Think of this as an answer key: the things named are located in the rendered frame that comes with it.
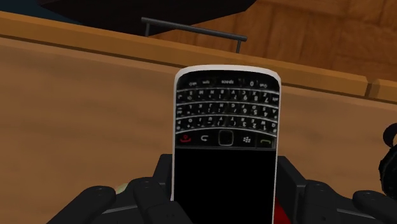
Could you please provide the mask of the black white-edged keypad phone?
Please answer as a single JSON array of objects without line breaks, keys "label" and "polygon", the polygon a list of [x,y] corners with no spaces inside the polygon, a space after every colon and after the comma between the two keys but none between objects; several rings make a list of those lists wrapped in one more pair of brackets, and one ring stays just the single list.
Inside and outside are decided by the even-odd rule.
[{"label": "black white-edged keypad phone", "polygon": [[171,198],[194,224],[274,224],[281,79],[241,65],[174,80]]}]

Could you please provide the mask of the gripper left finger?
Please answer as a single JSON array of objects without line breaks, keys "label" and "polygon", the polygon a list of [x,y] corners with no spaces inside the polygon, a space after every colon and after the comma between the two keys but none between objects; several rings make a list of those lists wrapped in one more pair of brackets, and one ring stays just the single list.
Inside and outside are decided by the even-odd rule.
[{"label": "gripper left finger", "polygon": [[172,155],[160,156],[152,177],[130,181],[117,194],[109,186],[83,190],[46,224],[193,224],[171,201]]}]

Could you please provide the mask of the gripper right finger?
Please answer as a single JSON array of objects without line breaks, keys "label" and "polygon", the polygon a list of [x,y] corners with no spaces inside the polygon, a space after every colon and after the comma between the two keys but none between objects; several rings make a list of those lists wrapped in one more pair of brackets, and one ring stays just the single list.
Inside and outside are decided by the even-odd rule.
[{"label": "gripper right finger", "polygon": [[397,201],[372,190],[343,197],[305,179],[285,156],[277,159],[275,197],[291,224],[397,224]]}]

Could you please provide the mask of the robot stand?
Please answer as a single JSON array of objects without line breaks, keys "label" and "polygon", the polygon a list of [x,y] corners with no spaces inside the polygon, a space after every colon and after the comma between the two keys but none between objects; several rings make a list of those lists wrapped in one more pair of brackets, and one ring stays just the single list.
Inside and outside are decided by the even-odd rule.
[{"label": "robot stand", "polygon": [[246,11],[257,0],[36,0],[82,25],[143,36],[143,17],[195,25]]}]

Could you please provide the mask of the red object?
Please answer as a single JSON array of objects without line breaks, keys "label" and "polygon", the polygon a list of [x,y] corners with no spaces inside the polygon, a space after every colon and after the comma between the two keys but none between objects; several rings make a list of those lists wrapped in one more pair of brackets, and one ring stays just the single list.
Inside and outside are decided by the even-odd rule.
[{"label": "red object", "polygon": [[274,204],[274,224],[291,224],[278,199],[275,199]]}]

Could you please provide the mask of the black rounded object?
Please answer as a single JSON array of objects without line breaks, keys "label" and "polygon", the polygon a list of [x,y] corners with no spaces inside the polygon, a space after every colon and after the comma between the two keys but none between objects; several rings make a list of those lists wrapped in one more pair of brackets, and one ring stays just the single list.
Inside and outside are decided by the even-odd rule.
[{"label": "black rounded object", "polygon": [[382,191],[394,200],[397,200],[397,143],[393,142],[396,136],[397,123],[393,123],[383,133],[383,141],[390,149],[379,163]]}]

